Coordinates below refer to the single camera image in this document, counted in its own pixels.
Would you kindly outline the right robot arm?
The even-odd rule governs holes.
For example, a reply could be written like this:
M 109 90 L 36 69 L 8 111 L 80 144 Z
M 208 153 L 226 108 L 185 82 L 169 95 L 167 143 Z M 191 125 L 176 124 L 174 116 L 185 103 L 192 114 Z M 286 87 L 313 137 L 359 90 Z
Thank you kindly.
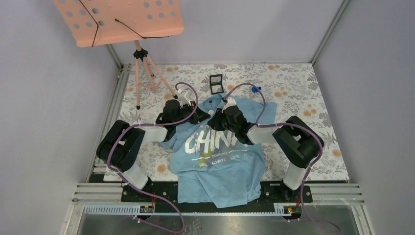
M 232 105 L 218 109 L 208 125 L 215 131 L 233 132 L 242 144 L 277 143 L 290 162 L 283 178 L 285 185 L 280 189 L 281 197 L 288 202 L 299 197 L 308 168 L 324 147 L 322 138 L 297 116 L 283 123 L 257 125 L 248 122 L 242 111 Z

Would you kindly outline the light blue printed t-shirt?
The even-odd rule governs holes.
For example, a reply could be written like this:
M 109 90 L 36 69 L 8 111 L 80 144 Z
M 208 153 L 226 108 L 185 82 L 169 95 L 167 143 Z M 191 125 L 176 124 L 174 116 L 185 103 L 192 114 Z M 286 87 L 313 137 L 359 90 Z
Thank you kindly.
M 215 131 L 207 121 L 178 125 L 162 147 L 173 152 L 169 166 L 178 180 L 195 179 L 204 186 L 233 183 L 253 190 L 266 170 L 262 145 L 242 144 L 233 132 Z

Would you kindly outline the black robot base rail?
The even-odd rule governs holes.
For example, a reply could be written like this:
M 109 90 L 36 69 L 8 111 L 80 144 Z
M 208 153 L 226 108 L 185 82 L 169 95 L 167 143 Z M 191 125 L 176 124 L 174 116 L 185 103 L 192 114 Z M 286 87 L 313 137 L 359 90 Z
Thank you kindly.
M 309 186 L 291 190 L 280 181 L 262 181 L 253 190 L 243 185 L 225 184 L 217 187 L 202 185 L 198 180 L 182 178 L 175 182 L 149 180 L 138 192 L 129 185 L 122 187 L 121 201 L 127 203 L 167 203 L 179 212 L 177 205 L 212 203 L 216 208 L 229 208 L 246 204 L 288 203 L 301 206 L 312 203 L 314 195 Z

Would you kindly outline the black square brooch box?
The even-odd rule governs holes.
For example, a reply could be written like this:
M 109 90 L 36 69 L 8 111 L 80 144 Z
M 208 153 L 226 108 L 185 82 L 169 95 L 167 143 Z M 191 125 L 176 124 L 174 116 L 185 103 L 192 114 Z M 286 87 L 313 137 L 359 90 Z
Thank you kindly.
M 222 74 L 214 74 L 209 76 L 209 87 L 210 93 L 214 94 L 222 94 L 224 93 L 223 87 L 223 75 Z

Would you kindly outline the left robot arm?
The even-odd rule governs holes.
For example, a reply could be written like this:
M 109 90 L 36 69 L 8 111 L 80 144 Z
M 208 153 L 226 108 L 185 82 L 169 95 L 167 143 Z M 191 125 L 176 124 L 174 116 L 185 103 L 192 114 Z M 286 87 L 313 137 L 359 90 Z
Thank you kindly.
M 152 189 L 147 185 L 149 177 L 137 164 L 140 147 L 147 142 L 167 142 L 176 134 L 178 125 L 199 124 L 210 118 L 192 101 L 180 104 L 171 99 L 165 103 L 154 124 L 130 125 L 117 120 L 97 147 L 96 156 L 108 168 L 120 173 L 122 179 L 133 189 L 133 195 L 140 201 L 151 197 Z

